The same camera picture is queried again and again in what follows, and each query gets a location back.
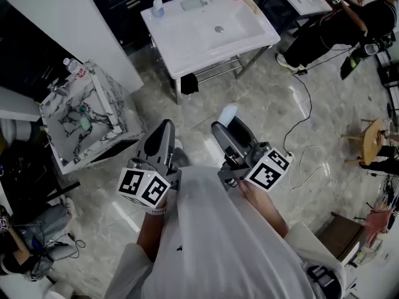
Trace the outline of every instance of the marble cabinet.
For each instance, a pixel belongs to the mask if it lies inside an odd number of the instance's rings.
[[[62,174],[88,166],[122,140],[144,134],[127,91],[91,60],[84,65],[87,77],[68,76],[68,96],[53,92],[39,107]]]

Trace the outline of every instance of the faucet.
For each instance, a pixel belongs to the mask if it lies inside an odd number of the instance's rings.
[[[68,80],[55,80],[48,87],[50,92],[61,95],[62,97],[67,97],[69,95],[69,81]]]

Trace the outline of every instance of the soap dispenser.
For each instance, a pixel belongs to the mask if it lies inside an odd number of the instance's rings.
[[[152,14],[156,17],[162,17],[165,13],[162,6],[162,0],[154,0],[154,6],[151,10]]]

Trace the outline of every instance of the black shirt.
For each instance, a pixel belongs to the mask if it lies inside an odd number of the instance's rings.
[[[390,33],[396,24],[396,8],[385,1],[375,0],[363,7],[350,6],[367,27],[367,37],[381,37]],[[324,32],[333,34],[338,44],[355,45],[364,32],[354,23],[344,10],[324,21]]]

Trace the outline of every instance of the sink basin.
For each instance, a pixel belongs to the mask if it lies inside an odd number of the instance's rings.
[[[264,14],[243,0],[173,0],[165,15],[142,17],[172,78],[179,78],[249,50],[279,42]],[[184,4],[197,8],[183,9]]]
[[[51,93],[41,104],[44,129],[63,174],[81,168],[128,131],[122,87],[98,65],[85,63],[90,74],[80,79],[69,75],[70,94]],[[143,132],[138,117],[133,121],[134,134]]]

